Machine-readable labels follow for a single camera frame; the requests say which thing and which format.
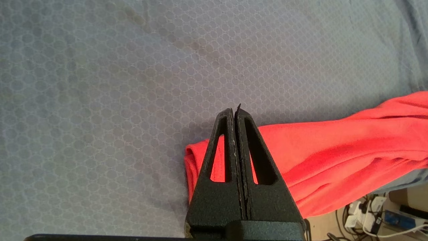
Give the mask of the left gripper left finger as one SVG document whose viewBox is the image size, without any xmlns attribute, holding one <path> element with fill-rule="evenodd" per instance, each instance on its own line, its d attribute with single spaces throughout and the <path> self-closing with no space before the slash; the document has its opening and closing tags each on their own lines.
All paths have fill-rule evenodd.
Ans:
<svg viewBox="0 0 428 241">
<path fill-rule="evenodd" d="M 217 115 L 186 215 L 186 238 L 225 239 L 227 225 L 246 218 L 245 162 L 238 130 L 232 108 Z M 221 137 L 225 181 L 215 182 L 211 175 Z"/>
</svg>

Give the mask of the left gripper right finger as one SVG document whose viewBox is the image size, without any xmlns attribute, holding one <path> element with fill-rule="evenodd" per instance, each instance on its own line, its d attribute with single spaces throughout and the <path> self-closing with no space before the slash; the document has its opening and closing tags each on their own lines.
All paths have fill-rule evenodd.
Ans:
<svg viewBox="0 0 428 241">
<path fill-rule="evenodd" d="M 235 137 L 243 218 L 302 223 L 303 218 L 260 130 L 241 107 L 235 112 Z"/>
</svg>

